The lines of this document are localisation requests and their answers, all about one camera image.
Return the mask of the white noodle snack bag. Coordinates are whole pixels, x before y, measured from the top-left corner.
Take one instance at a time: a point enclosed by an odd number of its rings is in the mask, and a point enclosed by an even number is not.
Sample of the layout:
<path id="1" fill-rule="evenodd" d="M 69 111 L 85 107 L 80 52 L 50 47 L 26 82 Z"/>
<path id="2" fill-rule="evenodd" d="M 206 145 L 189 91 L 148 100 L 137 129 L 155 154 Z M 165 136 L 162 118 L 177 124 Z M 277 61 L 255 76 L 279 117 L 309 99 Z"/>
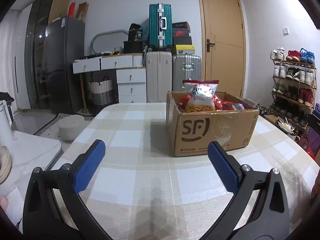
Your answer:
<path id="1" fill-rule="evenodd" d="M 211 112 L 215 110 L 213 98 L 219 84 L 218 80 L 183 80 L 183 84 L 190 96 L 185 106 L 186 112 Z"/>

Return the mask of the grey round stool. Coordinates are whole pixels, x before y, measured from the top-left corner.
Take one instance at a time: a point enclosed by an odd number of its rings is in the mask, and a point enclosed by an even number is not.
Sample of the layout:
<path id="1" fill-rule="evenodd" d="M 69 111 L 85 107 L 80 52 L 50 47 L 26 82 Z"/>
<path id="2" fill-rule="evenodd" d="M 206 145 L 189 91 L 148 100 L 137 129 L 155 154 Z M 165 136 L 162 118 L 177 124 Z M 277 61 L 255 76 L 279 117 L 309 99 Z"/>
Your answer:
<path id="1" fill-rule="evenodd" d="M 57 122 L 59 136 L 64 141 L 75 140 L 87 125 L 88 122 L 80 115 L 70 115 Z"/>

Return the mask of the red cone snack bag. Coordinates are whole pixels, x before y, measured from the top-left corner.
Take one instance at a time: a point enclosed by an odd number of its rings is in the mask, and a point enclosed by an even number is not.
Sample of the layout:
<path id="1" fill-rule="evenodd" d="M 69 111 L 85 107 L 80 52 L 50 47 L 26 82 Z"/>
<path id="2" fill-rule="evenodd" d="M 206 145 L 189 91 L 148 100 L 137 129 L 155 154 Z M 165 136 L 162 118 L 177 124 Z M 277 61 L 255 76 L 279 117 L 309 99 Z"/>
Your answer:
<path id="1" fill-rule="evenodd" d="M 213 102 L 215 105 L 215 109 L 217 109 L 217 110 L 225 110 L 225 111 L 233 110 L 233 106 L 232 106 L 231 102 L 221 100 L 216 95 L 213 96 Z"/>

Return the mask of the checkered tablecloth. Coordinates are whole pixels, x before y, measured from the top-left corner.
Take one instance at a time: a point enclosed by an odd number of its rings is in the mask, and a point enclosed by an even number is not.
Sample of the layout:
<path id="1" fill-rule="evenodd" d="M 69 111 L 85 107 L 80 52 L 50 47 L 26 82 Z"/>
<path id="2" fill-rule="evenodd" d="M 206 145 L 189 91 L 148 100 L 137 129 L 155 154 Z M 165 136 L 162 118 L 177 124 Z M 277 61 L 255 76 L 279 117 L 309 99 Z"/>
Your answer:
<path id="1" fill-rule="evenodd" d="M 105 107 L 55 164 L 72 163 L 97 139 L 106 144 L 80 196 L 113 239 L 199 239 L 232 198 L 206 155 L 172 155 L 165 109 L 164 103 Z M 231 155 L 256 171 L 280 170 L 295 229 L 310 207 L 316 162 L 263 118 L 249 145 Z"/>

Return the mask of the beige bowl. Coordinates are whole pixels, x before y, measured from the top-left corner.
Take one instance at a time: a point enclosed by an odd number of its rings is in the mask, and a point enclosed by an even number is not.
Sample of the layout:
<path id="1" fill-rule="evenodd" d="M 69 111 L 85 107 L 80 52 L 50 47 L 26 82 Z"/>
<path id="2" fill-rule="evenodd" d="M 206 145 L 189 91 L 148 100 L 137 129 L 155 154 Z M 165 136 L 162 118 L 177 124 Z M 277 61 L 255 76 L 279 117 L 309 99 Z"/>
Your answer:
<path id="1" fill-rule="evenodd" d="M 0 147 L 1 154 L 1 172 L 0 172 L 0 183 L 3 183 L 9 175 L 11 170 L 11 155 L 6 146 Z"/>

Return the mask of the woven laundry basket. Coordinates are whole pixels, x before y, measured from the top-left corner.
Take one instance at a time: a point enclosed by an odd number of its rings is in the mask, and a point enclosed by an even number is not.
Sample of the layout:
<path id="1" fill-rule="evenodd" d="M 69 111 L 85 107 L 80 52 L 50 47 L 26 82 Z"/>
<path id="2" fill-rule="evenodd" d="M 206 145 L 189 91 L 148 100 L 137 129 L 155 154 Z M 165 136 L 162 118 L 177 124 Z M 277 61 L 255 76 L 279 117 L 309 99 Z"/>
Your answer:
<path id="1" fill-rule="evenodd" d="M 103 106 L 113 102 L 113 85 L 108 76 L 104 76 L 99 82 L 89 82 L 88 86 L 93 104 Z"/>

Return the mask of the wooden door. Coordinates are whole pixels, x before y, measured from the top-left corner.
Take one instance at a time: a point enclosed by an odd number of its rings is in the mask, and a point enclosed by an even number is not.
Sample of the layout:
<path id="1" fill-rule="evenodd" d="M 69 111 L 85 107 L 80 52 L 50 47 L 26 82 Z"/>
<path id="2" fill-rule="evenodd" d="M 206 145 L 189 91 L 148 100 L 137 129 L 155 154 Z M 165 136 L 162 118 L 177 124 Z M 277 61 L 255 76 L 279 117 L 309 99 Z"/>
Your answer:
<path id="1" fill-rule="evenodd" d="M 217 90 L 243 97 L 246 72 L 245 24 L 240 0 L 199 0 L 202 78 L 219 80 Z"/>

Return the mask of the stacked shoe boxes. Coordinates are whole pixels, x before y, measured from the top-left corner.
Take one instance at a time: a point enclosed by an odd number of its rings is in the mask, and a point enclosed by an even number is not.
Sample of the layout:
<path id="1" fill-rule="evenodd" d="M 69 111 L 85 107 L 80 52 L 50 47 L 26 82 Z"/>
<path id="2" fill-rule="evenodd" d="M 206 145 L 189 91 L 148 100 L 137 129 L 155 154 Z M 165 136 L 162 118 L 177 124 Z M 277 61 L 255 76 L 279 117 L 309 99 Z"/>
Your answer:
<path id="1" fill-rule="evenodd" d="M 192 42 L 188 22 L 172 24 L 172 53 L 174 55 L 195 54 L 195 46 Z"/>

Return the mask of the white drawer desk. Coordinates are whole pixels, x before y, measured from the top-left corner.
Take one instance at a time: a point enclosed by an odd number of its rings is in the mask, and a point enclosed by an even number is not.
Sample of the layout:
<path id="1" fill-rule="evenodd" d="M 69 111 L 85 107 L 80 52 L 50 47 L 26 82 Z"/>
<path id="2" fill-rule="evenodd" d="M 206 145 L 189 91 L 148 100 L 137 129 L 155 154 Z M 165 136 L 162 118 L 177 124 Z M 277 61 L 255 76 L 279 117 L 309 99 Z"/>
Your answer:
<path id="1" fill-rule="evenodd" d="M 73 73 L 114 70 L 120 103 L 146 103 L 146 68 L 143 55 L 120 54 L 75 60 Z"/>

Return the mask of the white side table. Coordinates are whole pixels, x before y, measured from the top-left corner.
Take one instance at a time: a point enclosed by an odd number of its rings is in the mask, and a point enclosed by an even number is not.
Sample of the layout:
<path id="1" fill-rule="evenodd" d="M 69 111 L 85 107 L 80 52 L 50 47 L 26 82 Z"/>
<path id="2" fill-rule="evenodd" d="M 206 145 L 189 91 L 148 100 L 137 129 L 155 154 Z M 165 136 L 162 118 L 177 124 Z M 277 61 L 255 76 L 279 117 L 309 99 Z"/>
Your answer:
<path id="1" fill-rule="evenodd" d="M 15 140 L 8 146 L 11 168 L 1 183 L 1 195 L 8 200 L 5 210 L 15 223 L 22 219 L 23 204 L 29 179 L 34 168 L 51 169 L 62 154 L 61 142 L 19 131 L 13 131 Z"/>

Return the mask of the teal suitcase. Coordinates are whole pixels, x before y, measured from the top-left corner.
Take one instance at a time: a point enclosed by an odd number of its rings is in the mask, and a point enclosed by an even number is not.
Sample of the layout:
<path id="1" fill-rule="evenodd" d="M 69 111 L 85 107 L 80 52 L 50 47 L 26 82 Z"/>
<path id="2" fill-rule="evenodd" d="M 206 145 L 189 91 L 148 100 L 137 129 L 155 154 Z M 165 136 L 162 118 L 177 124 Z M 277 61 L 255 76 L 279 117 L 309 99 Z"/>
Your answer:
<path id="1" fill-rule="evenodd" d="M 149 45 L 158 49 L 172 47 L 172 9 L 170 4 L 149 5 Z"/>

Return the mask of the purple bag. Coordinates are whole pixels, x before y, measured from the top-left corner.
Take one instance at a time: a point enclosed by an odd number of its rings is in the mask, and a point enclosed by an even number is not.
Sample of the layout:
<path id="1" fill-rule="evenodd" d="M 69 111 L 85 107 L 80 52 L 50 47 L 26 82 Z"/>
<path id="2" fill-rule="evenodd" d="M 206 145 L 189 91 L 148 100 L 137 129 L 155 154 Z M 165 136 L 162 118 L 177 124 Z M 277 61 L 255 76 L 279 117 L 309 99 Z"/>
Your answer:
<path id="1" fill-rule="evenodd" d="M 312 114 L 308 117 L 308 126 L 309 131 L 307 138 L 310 144 L 310 148 L 313 151 L 314 155 L 317 154 L 320 145 L 319 138 L 319 103 L 316 103 L 316 107 L 313 110 Z"/>

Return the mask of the shoe rack with shoes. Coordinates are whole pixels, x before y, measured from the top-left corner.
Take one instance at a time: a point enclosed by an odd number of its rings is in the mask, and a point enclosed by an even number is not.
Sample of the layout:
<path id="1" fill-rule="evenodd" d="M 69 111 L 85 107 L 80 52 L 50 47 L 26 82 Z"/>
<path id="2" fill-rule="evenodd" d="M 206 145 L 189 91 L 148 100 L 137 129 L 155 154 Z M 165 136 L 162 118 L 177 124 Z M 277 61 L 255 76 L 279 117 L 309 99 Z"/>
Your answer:
<path id="1" fill-rule="evenodd" d="M 315 55 L 304 48 L 285 51 L 280 47 L 270 52 L 270 59 L 274 85 L 269 112 L 287 121 L 295 131 L 306 132 L 317 90 Z"/>

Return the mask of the red orange snack pack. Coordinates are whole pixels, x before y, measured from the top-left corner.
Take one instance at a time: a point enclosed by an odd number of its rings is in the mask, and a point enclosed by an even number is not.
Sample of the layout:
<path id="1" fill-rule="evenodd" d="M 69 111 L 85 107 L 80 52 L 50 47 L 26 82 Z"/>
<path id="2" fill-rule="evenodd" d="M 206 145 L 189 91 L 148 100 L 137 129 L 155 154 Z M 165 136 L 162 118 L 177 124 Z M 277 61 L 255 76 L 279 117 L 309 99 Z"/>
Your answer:
<path id="1" fill-rule="evenodd" d="M 242 103 L 234 103 L 230 101 L 223 102 L 223 109 L 227 111 L 242 111 L 245 107 Z"/>

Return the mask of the SF cardboard box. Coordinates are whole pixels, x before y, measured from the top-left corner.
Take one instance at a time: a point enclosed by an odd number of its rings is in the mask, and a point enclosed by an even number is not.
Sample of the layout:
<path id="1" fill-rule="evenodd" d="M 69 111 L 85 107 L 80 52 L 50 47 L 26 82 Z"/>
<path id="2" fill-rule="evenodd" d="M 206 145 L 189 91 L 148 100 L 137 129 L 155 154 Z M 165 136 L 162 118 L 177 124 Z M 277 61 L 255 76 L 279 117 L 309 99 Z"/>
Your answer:
<path id="1" fill-rule="evenodd" d="M 249 144 L 259 117 L 258 109 L 231 94 L 217 92 L 220 99 L 240 103 L 245 109 L 185 113 L 179 110 L 178 103 L 186 95 L 186 92 L 167 93 L 166 126 L 174 156 L 207 154 L 212 141 L 217 141 L 226 151 Z"/>

